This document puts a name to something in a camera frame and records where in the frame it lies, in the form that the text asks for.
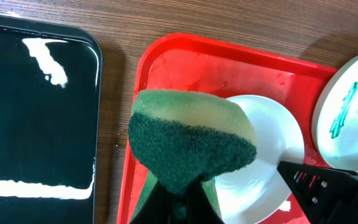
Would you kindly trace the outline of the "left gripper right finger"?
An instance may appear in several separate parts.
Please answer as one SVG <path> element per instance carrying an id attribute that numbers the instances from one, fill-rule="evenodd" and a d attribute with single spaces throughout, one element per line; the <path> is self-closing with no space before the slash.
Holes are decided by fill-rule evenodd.
<path id="1" fill-rule="evenodd" d="M 187 224 L 224 224 L 215 212 L 200 181 L 192 182 L 186 190 Z"/>

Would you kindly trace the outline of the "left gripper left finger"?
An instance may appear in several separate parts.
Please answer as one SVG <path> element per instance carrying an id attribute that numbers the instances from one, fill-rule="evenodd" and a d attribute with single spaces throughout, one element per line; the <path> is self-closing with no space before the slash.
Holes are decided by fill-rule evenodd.
<path id="1" fill-rule="evenodd" d="M 139 213 L 130 224 L 177 224 L 173 195 L 159 182 L 155 184 Z"/>

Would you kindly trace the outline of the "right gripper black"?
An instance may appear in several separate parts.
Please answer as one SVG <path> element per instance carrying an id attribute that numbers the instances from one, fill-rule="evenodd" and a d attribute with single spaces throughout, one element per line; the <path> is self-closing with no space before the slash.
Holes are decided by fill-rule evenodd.
<path id="1" fill-rule="evenodd" d="M 310 223 L 358 224 L 358 173 L 287 161 L 277 170 Z"/>

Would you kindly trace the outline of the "green yellow scrub sponge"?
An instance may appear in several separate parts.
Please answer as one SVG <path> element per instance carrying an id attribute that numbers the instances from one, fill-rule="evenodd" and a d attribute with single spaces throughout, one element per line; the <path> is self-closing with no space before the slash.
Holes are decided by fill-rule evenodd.
<path id="1" fill-rule="evenodd" d="M 257 155 L 256 133 L 242 108 L 196 91 L 140 91 L 128 135 L 134 157 L 173 195 L 178 223 L 186 223 L 186 190 L 192 182 L 203 188 Z"/>

